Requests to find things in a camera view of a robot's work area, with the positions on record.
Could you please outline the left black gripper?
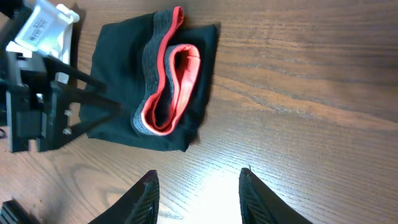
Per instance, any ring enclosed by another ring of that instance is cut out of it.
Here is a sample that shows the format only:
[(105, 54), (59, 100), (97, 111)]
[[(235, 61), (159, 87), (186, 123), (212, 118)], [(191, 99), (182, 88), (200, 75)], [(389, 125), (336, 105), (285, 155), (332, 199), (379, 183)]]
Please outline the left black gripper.
[[(39, 152), (60, 149), (121, 113), (121, 105), (115, 101), (95, 93), (75, 93), (67, 85), (71, 78), (99, 91), (105, 91), (106, 85), (62, 61), (37, 55), (8, 55), (6, 60), (6, 114), (12, 153), (28, 151), (31, 140), (36, 141)], [(69, 126), (72, 103), (103, 111)]]

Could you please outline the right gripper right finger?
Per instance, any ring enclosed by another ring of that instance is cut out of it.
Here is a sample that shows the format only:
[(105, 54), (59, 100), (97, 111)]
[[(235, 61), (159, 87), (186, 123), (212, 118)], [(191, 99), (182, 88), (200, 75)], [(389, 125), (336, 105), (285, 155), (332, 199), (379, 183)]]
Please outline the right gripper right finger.
[(311, 224), (248, 168), (239, 175), (239, 202), (243, 224)]

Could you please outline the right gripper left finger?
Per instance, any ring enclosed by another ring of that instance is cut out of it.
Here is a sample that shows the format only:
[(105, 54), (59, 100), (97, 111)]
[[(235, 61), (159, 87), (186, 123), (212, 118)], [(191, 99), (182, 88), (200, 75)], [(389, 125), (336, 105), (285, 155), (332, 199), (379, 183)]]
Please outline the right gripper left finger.
[(157, 171), (150, 170), (90, 224), (156, 224), (159, 199)]

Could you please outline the black leggings with red waistband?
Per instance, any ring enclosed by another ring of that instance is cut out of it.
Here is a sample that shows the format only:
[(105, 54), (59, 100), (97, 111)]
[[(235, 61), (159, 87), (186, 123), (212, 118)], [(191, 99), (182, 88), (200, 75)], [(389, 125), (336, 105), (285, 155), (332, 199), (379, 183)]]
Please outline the black leggings with red waistband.
[(91, 77), (105, 83), (103, 96), (125, 111), (89, 131), (89, 138), (156, 151), (186, 151), (197, 138), (218, 29), (184, 29), (183, 21), (177, 6), (101, 28)]

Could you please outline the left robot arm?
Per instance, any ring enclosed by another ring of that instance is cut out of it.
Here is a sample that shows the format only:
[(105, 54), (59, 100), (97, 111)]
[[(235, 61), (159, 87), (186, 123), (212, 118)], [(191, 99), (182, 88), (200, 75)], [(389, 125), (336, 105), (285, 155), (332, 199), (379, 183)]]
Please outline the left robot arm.
[[(48, 1), (1, 1), (9, 18), (1, 28), (1, 124), (10, 151), (63, 147), (115, 117), (121, 105), (99, 96), (106, 85), (70, 66), (73, 25), (79, 15)], [(109, 111), (103, 118), (68, 125), (71, 104)]]

